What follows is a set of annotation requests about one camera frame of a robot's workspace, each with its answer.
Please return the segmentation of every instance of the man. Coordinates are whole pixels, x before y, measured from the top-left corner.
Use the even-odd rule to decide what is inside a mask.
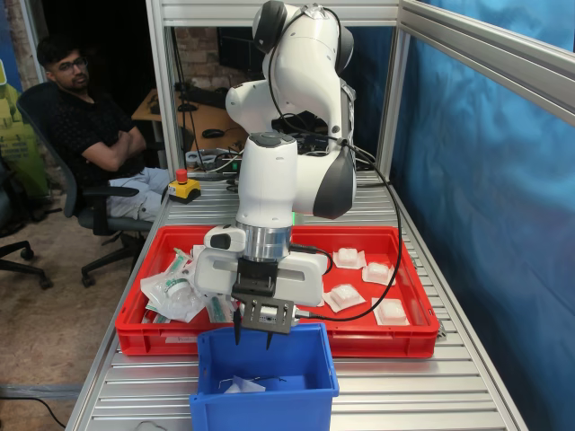
[[[79,187],[138,189],[131,198],[109,198],[108,212],[112,217],[153,221],[169,177],[166,170],[144,166],[142,134],[110,97],[88,92],[87,59],[70,40],[48,36],[38,44],[37,55],[46,77],[58,87],[50,140]]]

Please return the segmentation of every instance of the red tray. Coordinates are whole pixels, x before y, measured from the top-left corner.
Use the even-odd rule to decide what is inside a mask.
[[[147,298],[140,291],[140,280],[164,271],[173,260],[173,248],[189,251],[202,244],[206,232],[213,226],[166,226],[160,228],[148,251],[126,302],[116,319],[116,330],[122,352],[126,355],[190,355],[196,354],[196,337],[206,330],[229,326],[209,322],[203,310],[190,323],[141,323],[146,313]],[[397,229],[388,226],[295,226],[292,241],[314,245],[323,250],[337,251],[353,247],[366,253],[366,261],[392,263],[397,260]],[[323,277],[323,290],[329,292],[340,284],[352,284],[366,302],[342,312],[324,307],[302,307],[325,316],[349,317],[365,311],[372,297],[379,297],[385,287],[361,280],[360,269],[333,270]],[[433,355],[439,322],[421,285],[405,246],[402,263],[387,298],[400,299],[410,325],[378,326],[370,313],[349,322],[324,321],[333,356],[430,357]]]

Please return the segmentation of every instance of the aluminum slat surface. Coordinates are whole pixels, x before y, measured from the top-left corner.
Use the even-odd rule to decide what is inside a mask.
[[[376,181],[371,173],[358,174],[358,183]],[[202,183],[202,193],[189,206],[168,204],[155,229],[233,222],[237,196],[226,190],[225,183]],[[358,189],[358,197],[351,215],[331,223],[396,225],[383,188]],[[319,221],[296,218],[300,224]],[[513,401],[501,398],[492,379],[496,371],[486,369],[475,348],[479,341],[470,338],[461,313],[453,312],[453,298],[435,277],[438,269],[430,266],[403,220],[402,227],[405,245],[447,336],[438,339],[430,359],[336,358],[341,392],[333,400],[331,431],[526,429],[521,418],[509,412]],[[197,388],[197,357],[125,356],[114,332],[107,346],[88,395],[78,401],[83,405],[75,409],[79,412],[75,425],[71,420],[67,429],[131,431],[142,421],[153,421],[170,431],[189,431],[188,398]]]

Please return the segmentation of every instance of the wooden floor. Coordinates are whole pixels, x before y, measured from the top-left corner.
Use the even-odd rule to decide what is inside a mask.
[[[129,277],[126,259],[94,271],[95,286],[82,285],[80,267],[121,247],[119,242],[102,247],[105,239],[62,213],[0,239],[0,246],[29,241],[35,252],[30,264],[54,282],[43,291],[35,276],[0,271],[0,396],[22,388],[54,391],[45,401],[67,422],[74,391],[62,398],[58,388],[79,390],[84,383]],[[19,252],[7,259],[29,263]],[[0,421],[2,431],[62,429],[36,401],[0,401]]]

